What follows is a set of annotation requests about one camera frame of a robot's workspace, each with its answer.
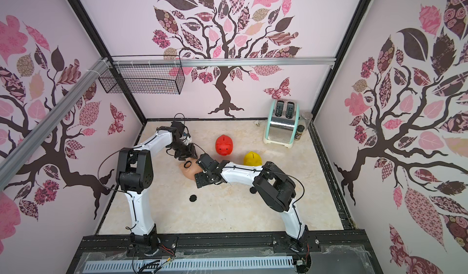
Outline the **peach piggy bank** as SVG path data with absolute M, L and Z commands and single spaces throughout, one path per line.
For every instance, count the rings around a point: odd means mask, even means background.
M 196 163 L 196 159 L 193 159 L 193 158 L 189 158 L 183 161 L 179 165 L 179 169 L 187 179 L 192 180 L 192 181 L 196 180 L 195 178 L 196 174 L 203 172 L 203 170 Z

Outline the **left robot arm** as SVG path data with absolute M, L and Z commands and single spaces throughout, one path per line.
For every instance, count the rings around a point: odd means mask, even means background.
M 173 150 L 174 158 L 179 161 L 197 158 L 188 128 L 179 121 L 157 128 L 146 141 L 132 148 L 123 148 L 118 153 L 116 179 L 129 204 L 130 235 L 134 242 L 147 246 L 158 242 L 148 192 L 154 179 L 152 157 L 162 150 Z

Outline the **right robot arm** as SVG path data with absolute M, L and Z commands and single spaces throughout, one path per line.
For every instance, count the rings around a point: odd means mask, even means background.
M 202 169 L 195 175 L 197 188 L 223 183 L 240 183 L 253 187 L 265 204 L 280 214 L 286 234 L 297 245 L 303 244 L 306 225 L 297 209 L 296 183 L 271 161 L 260 166 L 235 164 L 223 160 L 218 162 L 204 153 L 196 161 Z

